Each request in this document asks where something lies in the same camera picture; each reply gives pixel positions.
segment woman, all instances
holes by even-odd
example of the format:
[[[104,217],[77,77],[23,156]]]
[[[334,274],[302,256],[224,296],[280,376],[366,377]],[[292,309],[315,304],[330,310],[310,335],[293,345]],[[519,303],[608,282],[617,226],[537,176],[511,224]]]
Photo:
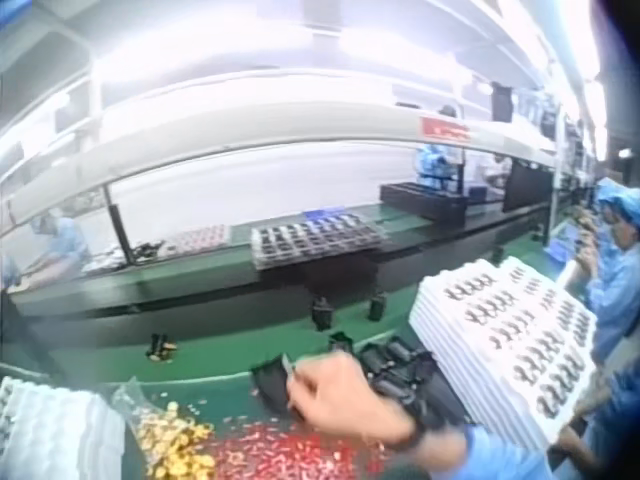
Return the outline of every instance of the woman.
[[[626,189],[607,203],[614,214],[611,236],[620,252],[605,271],[600,271],[600,255],[593,245],[577,257],[591,279],[588,302],[597,317],[592,356],[599,366],[604,365],[640,311],[640,190]]]

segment fluorescent light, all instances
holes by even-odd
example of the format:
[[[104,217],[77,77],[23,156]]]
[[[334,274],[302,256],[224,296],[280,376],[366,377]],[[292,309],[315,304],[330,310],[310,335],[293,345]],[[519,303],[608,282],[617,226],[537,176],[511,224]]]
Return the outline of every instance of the fluorescent light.
[[[519,0],[498,0],[507,33],[538,70],[546,70],[549,56],[542,46],[536,24]]]
[[[216,55],[296,49],[311,40],[311,31],[299,25],[203,15],[126,42],[102,58],[97,69],[105,81],[139,80]]]
[[[609,132],[605,127],[596,127],[595,130],[596,158],[599,162],[607,159],[607,149],[609,148]]]
[[[591,80],[600,72],[600,57],[591,28],[590,0],[556,2],[566,37],[582,77]]]
[[[586,83],[584,96],[587,100],[587,107],[593,124],[596,127],[604,127],[607,124],[607,105],[602,85],[598,82]]]
[[[493,87],[486,82],[478,82],[476,88],[483,95],[493,95]]]
[[[420,48],[393,33],[346,29],[340,37],[340,47],[354,57],[421,77],[445,79],[458,86],[469,85],[473,81],[471,72],[454,59]]]

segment pile of red parts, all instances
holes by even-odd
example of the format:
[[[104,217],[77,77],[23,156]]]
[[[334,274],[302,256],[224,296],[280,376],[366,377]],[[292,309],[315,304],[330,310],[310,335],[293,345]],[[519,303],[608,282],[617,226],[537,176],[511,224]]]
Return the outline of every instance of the pile of red parts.
[[[205,449],[216,461],[216,479],[355,480],[382,472],[389,458],[381,444],[330,438],[296,425],[284,432],[277,423],[234,422],[225,438],[214,438]]]

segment blue cap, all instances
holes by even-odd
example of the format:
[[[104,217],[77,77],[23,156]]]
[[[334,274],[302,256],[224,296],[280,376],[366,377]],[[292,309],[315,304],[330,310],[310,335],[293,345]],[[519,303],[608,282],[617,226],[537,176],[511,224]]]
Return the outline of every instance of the blue cap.
[[[598,203],[611,203],[613,197],[626,190],[626,188],[624,185],[605,177],[596,185],[596,201]]]
[[[625,188],[612,197],[611,203],[626,222],[640,228],[640,188]]]

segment hand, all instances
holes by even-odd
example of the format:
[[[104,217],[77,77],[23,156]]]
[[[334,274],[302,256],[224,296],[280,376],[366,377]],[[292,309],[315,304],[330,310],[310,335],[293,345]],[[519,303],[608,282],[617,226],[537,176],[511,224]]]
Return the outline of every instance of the hand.
[[[565,452],[573,452],[582,444],[582,440],[576,433],[576,431],[570,426],[565,426],[560,430],[558,440],[555,443],[555,447]]]
[[[598,276],[598,253],[593,247],[585,247],[576,257],[576,261],[591,278]]]
[[[393,444],[415,428],[400,405],[371,389],[360,364],[344,352],[300,362],[287,390],[291,405],[327,433]]]

